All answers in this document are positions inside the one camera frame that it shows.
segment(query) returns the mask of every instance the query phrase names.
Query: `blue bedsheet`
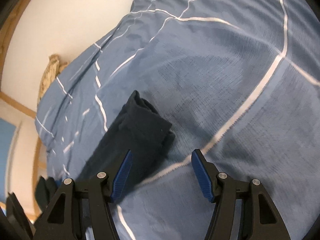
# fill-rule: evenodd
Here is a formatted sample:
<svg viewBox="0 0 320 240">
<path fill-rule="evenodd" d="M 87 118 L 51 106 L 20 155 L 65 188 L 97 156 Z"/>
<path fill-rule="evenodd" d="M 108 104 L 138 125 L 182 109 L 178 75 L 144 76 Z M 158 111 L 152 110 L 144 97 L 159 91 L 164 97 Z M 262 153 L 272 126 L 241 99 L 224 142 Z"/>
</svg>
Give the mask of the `blue bedsheet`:
<svg viewBox="0 0 320 240">
<path fill-rule="evenodd" d="M 305 0 L 134 0 L 39 104 L 48 175 L 76 178 L 138 90 L 176 139 L 115 207 L 121 239 L 204 239 L 214 205 L 190 165 L 201 148 L 234 179 L 259 178 L 301 240 L 320 213 L 319 51 Z"/>
</svg>

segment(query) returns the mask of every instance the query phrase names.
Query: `folded garment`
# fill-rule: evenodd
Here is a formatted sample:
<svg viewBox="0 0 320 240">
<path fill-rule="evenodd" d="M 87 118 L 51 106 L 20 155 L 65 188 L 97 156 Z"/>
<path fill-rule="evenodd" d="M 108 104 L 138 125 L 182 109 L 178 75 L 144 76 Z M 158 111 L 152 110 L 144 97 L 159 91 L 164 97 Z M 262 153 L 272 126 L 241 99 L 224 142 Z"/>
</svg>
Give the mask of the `folded garment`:
<svg viewBox="0 0 320 240">
<path fill-rule="evenodd" d="M 172 124 L 134 91 L 85 164 L 78 181 L 104 170 L 123 152 L 131 150 L 133 163 L 124 191 L 139 183 L 165 158 L 175 138 Z"/>
</svg>

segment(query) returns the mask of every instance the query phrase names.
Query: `blue blanket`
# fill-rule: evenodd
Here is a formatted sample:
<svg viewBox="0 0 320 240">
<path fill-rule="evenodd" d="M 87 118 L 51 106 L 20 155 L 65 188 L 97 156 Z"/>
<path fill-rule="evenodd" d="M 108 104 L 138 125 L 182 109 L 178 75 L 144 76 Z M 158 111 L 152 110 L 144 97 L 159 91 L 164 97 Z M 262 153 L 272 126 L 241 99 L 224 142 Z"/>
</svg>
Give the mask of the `blue blanket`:
<svg viewBox="0 0 320 240">
<path fill-rule="evenodd" d="M 121 239 L 204 239 L 214 205 L 190 165 L 201 148 L 234 179 L 260 179 L 301 240 L 320 213 L 319 51 L 320 23 L 305 0 L 134 0 L 39 104 L 48 175 L 76 178 L 137 90 L 176 139 L 115 206 Z"/>
</svg>

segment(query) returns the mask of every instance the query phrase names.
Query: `wrinkled fabric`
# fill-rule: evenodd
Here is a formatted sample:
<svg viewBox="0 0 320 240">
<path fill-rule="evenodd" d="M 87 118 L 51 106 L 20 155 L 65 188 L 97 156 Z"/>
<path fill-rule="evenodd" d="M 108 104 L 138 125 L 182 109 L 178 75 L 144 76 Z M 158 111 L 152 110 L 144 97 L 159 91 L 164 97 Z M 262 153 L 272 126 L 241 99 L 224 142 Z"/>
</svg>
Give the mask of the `wrinkled fabric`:
<svg viewBox="0 0 320 240">
<path fill-rule="evenodd" d="M 204 239 L 214 205 L 190 165 L 200 148 L 234 179 L 260 179 L 301 240 L 320 213 L 319 51 L 305 0 L 134 0 L 40 101 L 48 175 L 76 178 L 138 90 L 176 139 L 114 207 L 120 239 Z"/>
</svg>

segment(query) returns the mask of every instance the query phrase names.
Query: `blue duvet cover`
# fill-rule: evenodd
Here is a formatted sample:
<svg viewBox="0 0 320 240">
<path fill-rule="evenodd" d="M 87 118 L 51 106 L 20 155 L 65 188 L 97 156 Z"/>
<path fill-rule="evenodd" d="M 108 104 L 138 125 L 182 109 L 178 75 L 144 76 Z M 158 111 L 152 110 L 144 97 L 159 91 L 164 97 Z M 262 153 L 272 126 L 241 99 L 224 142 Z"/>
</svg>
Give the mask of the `blue duvet cover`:
<svg viewBox="0 0 320 240">
<path fill-rule="evenodd" d="M 204 239 L 214 205 L 193 173 L 195 148 L 234 179 L 259 178 L 301 240 L 320 213 L 319 51 L 305 0 L 134 0 L 39 104 L 48 175 L 76 179 L 137 90 L 176 139 L 114 207 L 122 240 Z"/>
</svg>

